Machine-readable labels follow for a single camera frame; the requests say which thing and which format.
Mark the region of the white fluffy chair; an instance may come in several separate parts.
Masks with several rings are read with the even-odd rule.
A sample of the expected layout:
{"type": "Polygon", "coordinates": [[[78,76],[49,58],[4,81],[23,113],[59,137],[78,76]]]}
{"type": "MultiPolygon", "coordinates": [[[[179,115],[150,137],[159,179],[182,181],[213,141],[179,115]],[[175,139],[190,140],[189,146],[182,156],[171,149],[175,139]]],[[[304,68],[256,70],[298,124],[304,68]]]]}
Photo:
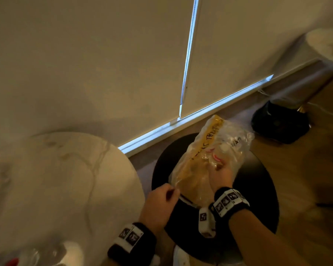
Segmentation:
{"type": "Polygon", "coordinates": [[[307,44],[320,56],[333,62],[333,28],[319,28],[306,34],[307,44]]]}

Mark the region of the person's right forearm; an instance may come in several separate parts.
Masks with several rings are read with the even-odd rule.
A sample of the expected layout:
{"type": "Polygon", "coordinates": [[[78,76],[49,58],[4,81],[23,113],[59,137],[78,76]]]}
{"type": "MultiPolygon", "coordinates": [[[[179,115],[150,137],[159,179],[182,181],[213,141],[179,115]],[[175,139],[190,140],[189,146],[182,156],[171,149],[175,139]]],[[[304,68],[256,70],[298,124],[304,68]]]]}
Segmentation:
{"type": "Polygon", "coordinates": [[[333,236],[319,211],[285,223],[282,238],[249,210],[236,212],[228,224],[246,266],[333,266],[333,236]]]}

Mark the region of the black bag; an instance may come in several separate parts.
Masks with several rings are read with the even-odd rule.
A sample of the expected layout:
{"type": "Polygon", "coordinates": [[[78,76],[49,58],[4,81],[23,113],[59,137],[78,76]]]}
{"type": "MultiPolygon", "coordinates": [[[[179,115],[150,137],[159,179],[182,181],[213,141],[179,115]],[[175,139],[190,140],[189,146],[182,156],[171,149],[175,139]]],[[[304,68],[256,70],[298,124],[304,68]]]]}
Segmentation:
{"type": "Polygon", "coordinates": [[[310,130],[307,113],[267,101],[252,116],[253,131],[282,144],[292,144],[310,130]]]}

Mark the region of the person's left hand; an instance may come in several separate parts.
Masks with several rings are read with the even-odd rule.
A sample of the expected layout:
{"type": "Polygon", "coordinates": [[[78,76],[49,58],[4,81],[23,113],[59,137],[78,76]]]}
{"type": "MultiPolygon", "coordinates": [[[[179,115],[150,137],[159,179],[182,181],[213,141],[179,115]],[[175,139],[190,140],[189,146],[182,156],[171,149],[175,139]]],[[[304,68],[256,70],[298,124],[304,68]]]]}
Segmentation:
{"type": "Polygon", "coordinates": [[[168,223],[176,204],[163,204],[159,200],[158,187],[148,194],[138,222],[145,225],[155,237],[158,237],[168,223]]]}

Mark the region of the clear plastic bag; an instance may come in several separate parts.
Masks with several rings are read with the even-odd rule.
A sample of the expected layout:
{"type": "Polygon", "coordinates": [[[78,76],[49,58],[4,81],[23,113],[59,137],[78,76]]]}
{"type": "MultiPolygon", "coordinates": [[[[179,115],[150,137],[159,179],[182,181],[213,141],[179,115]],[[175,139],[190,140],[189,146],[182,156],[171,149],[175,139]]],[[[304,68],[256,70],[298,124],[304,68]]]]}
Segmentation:
{"type": "Polygon", "coordinates": [[[180,190],[182,201],[197,209],[207,207],[214,196],[208,165],[217,168],[225,161],[235,180],[254,138],[253,132],[237,123],[218,115],[209,118],[169,177],[170,183],[180,190]]]}

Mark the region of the white shoe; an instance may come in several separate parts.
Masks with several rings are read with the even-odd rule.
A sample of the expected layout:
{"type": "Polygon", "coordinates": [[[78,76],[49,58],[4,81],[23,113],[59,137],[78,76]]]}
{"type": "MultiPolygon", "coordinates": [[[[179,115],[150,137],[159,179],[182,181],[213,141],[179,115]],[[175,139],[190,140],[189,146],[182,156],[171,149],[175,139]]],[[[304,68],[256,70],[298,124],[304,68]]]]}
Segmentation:
{"type": "Polygon", "coordinates": [[[190,266],[189,255],[178,245],[173,250],[173,266],[190,266]]]}

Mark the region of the clear plastic wrapper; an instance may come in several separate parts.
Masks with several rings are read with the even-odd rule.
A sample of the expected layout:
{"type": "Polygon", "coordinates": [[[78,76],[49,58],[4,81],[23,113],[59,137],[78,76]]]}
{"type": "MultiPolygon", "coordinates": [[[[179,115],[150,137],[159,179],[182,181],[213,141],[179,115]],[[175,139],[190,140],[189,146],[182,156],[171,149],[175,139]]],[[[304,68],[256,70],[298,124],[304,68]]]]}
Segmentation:
{"type": "Polygon", "coordinates": [[[84,266],[84,252],[77,242],[61,241],[21,251],[17,266],[84,266]]]}

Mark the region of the black marker wristband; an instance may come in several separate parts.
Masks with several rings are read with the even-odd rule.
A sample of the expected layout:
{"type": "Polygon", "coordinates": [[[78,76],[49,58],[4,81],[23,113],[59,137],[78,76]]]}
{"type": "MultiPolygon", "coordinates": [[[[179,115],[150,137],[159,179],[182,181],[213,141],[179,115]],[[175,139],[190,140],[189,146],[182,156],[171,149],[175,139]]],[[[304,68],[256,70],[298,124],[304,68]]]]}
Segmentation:
{"type": "Polygon", "coordinates": [[[244,209],[250,210],[249,202],[238,190],[229,187],[219,188],[214,202],[209,205],[216,223],[229,221],[232,215],[244,209]]]}
{"type": "Polygon", "coordinates": [[[125,225],[107,252],[120,266],[150,266],[155,256],[157,238],[143,223],[125,225]]]}

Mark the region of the white marble round table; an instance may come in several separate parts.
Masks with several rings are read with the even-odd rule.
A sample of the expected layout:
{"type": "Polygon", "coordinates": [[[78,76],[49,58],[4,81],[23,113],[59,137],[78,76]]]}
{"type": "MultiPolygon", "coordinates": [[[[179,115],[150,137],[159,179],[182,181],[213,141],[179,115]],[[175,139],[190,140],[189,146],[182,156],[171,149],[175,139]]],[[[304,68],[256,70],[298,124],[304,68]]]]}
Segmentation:
{"type": "Polygon", "coordinates": [[[77,243],[99,266],[145,196],[129,159],[102,138],[58,132],[0,149],[0,256],[77,243]]]}

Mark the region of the person's right hand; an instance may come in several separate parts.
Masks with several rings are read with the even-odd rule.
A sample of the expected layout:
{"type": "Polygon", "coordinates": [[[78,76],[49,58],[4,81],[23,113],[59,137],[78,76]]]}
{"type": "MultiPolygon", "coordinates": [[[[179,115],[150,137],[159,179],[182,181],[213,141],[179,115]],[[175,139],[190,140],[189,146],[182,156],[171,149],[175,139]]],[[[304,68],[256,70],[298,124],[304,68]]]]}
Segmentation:
{"type": "Polygon", "coordinates": [[[209,173],[209,184],[211,190],[215,194],[220,188],[232,188],[233,187],[233,172],[232,174],[212,174],[211,173],[212,164],[209,163],[207,165],[208,173],[209,173]]]}

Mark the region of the beige roller blind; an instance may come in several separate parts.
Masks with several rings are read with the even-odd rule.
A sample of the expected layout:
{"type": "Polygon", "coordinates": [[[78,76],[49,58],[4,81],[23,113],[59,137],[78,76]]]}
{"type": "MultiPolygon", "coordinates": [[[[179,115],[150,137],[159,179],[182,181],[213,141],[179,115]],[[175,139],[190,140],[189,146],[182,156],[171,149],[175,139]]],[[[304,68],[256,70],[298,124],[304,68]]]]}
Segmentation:
{"type": "Polygon", "coordinates": [[[121,146],[179,117],[194,0],[0,0],[0,148],[52,131],[121,146]]]}
{"type": "Polygon", "coordinates": [[[304,41],[333,27],[333,0],[200,0],[181,117],[318,58],[304,41]]]}

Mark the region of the black round side table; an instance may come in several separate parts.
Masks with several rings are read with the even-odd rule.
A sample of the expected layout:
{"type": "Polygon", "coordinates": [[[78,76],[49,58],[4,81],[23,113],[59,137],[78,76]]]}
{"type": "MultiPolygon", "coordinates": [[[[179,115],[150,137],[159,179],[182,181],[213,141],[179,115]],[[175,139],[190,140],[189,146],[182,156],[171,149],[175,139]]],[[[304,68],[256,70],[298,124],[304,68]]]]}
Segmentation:
{"type": "MultiPolygon", "coordinates": [[[[169,183],[172,170],[197,135],[198,133],[185,135],[162,152],[153,171],[152,190],[169,183]]],[[[265,166],[252,152],[246,154],[235,178],[234,188],[249,201],[251,211],[262,224],[276,233],[280,211],[275,186],[265,166]]],[[[205,238],[198,231],[198,220],[197,206],[181,196],[165,231],[182,250],[204,263],[235,265],[243,262],[229,229],[224,230],[222,239],[218,236],[205,238]]]]}

